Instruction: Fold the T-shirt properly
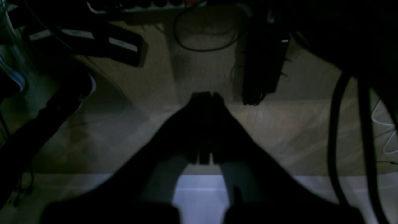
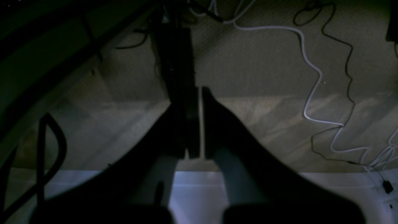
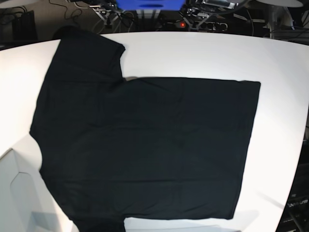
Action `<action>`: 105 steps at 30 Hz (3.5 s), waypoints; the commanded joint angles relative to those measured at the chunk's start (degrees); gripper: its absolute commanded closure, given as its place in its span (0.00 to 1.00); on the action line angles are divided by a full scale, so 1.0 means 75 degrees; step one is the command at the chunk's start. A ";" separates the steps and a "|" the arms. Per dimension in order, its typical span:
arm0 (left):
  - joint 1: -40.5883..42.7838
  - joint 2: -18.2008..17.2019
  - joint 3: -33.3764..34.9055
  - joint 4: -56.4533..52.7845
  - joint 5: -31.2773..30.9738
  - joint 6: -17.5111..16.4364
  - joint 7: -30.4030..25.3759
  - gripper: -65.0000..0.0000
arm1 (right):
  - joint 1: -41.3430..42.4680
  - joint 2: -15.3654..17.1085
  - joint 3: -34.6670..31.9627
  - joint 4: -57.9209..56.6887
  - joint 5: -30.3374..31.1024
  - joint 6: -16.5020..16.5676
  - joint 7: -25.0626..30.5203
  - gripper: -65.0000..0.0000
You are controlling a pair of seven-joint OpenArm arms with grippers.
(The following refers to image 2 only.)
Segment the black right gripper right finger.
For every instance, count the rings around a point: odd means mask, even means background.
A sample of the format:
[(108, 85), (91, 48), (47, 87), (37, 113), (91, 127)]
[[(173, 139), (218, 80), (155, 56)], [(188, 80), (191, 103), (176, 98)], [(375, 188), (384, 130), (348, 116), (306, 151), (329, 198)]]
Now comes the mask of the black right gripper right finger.
[(202, 88), (205, 156), (221, 170), (223, 224), (365, 224), (360, 207), (290, 169)]

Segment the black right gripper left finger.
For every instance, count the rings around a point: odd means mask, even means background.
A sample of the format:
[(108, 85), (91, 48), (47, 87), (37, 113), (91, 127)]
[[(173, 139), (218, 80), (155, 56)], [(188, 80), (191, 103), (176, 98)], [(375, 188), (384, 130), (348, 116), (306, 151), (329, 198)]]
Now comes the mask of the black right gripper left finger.
[(47, 200), (31, 224), (173, 224), (168, 202), (185, 146), (181, 107), (171, 104), (146, 135), (100, 174)]

